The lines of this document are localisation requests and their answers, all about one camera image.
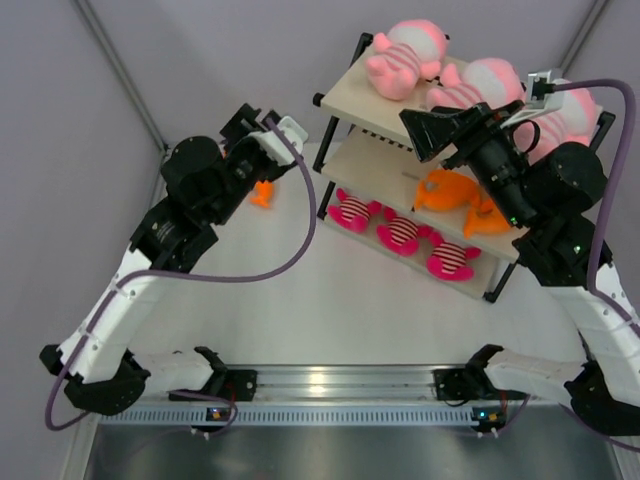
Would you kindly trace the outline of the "light pink striped plush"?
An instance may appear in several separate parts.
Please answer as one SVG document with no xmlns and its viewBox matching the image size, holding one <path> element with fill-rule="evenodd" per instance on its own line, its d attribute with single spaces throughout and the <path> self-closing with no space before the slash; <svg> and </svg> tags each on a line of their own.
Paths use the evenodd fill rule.
<svg viewBox="0 0 640 480">
<path fill-rule="evenodd" d="M 482 102 L 496 109 L 525 98 L 516 69 L 501 58 L 477 59 L 462 70 L 449 64 L 442 70 L 440 82 L 441 86 L 426 93 L 427 111 L 440 106 L 466 110 Z"/>
</svg>

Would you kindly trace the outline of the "orange shark plush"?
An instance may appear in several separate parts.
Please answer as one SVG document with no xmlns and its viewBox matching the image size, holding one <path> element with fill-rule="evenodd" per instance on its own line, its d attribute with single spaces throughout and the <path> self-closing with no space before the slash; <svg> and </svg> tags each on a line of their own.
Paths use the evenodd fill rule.
<svg viewBox="0 0 640 480">
<path fill-rule="evenodd" d="M 249 199 L 250 203 L 254 206 L 270 209 L 272 201 L 274 199 L 276 187 L 271 181 L 264 180 L 258 181 L 253 188 L 252 196 Z"/>
</svg>

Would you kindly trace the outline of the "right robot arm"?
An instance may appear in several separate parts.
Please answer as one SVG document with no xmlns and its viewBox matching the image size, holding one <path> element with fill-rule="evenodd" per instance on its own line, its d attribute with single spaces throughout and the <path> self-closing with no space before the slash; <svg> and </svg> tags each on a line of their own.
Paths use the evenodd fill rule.
<svg viewBox="0 0 640 480">
<path fill-rule="evenodd" d="M 596 432 L 639 432 L 639 338 L 637 315 L 625 299 L 612 253 L 593 253 L 596 228 L 585 212 L 597 204 L 607 182 L 589 147 L 564 143 L 530 162 L 517 147 L 508 120 L 514 101 L 492 109 L 439 107 L 400 112 L 413 150 L 422 162 L 445 169 L 468 167 L 507 222 L 523 230 L 514 241 L 517 260 L 561 304 L 588 346 L 585 362 L 554 362 L 488 344 L 463 370 L 475 395 L 516 391 L 570 409 Z"/>
</svg>

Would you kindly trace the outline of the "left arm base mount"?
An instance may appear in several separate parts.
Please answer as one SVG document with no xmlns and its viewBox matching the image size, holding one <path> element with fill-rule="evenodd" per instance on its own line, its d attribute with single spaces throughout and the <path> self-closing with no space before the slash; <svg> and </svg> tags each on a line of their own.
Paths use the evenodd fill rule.
<svg viewBox="0 0 640 480">
<path fill-rule="evenodd" d="M 220 398 L 231 402 L 251 402 L 257 390 L 258 371 L 231 368 L 213 374 L 199 390 L 178 390 L 169 393 L 170 401 L 207 400 Z"/>
</svg>

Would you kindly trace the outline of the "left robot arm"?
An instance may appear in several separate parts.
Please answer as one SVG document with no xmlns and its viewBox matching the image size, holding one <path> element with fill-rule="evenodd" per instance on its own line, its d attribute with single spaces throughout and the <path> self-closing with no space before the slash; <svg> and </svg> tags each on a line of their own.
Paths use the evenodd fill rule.
<svg viewBox="0 0 640 480">
<path fill-rule="evenodd" d="M 309 135 L 292 117 L 242 105 L 216 141 L 196 135 L 178 142 L 161 167 L 166 195 L 132 234 L 109 286 L 78 329 L 39 358 L 77 409 L 119 414 L 144 396 L 181 391 L 219 397 L 228 368 L 210 348 L 136 354 L 138 329 L 171 279 L 188 274 L 217 242 L 225 224 L 257 183 L 291 170 Z"/>
</svg>

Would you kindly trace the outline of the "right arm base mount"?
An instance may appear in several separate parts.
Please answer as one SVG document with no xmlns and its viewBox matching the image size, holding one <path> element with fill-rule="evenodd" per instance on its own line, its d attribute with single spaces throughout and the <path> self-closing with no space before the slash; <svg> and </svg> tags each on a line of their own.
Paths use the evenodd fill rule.
<svg viewBox="0 0 640 480">
<path fill-rule="evenodd" d="M 472 401 L 499 400 L 500 393 L 482 370 L 466 367 L 437 369 L 433 372 L 438 400 Z"/>
</svg>

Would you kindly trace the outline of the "white head glasses magenta plush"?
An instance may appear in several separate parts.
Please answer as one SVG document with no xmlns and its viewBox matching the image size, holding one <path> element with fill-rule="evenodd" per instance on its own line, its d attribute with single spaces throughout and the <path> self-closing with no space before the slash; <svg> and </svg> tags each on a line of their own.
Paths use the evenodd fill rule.
<svg viewBox="0 0 640 480">
<path fill-rule="evenodd" d="M 338 226 L 357 234 L 368 228 L 371 217 L 382 208 L 380 202 L 363 200 L 342 188 L 336 190 L 336 197 L 338 203 L 327 207 L 327 215 Z"/>
</svg>

